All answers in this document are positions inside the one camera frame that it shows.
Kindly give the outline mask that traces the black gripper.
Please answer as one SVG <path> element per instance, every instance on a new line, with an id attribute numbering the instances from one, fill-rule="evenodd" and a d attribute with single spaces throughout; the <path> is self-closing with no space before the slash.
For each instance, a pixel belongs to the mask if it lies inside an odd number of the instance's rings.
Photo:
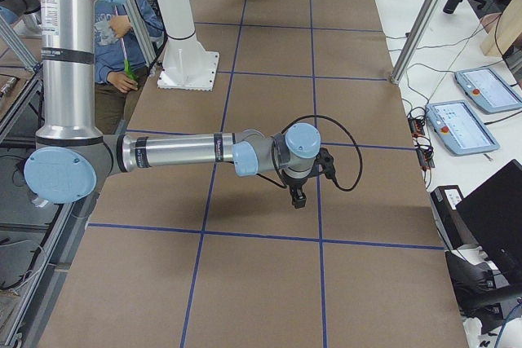
<path id="1" fill-rule="evenodd" d="M 292 205 L 296 209 L 304 208 L 306 205 L 307 197 L 303 192 L 303 186 L 306 184 L 310 177 L 310 174 L 306 174 L 302 178 L 294 178 L 290 176 L 290 174 L 286 171 L 282 171 L 282 178 L 284 180 L 284 183 L 289 187 Z"/>

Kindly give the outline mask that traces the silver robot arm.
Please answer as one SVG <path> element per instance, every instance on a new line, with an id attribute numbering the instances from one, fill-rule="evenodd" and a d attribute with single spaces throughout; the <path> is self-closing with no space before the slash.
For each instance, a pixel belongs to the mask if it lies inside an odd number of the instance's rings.
<path id="1" fill-rule="evenodd" d="M 293 206 L 318 173 L 319 131 L 296 122 L 267 137 L 257 130 L 168 136 L 105 135 L 95 127 L 95 3 L 40 0 L 44 124 L 24 166 L 32 192 L 68 204 L 97 192 L 107 177 L 161 165 L 231 162 L 240 176 L 278 171 Z"/>

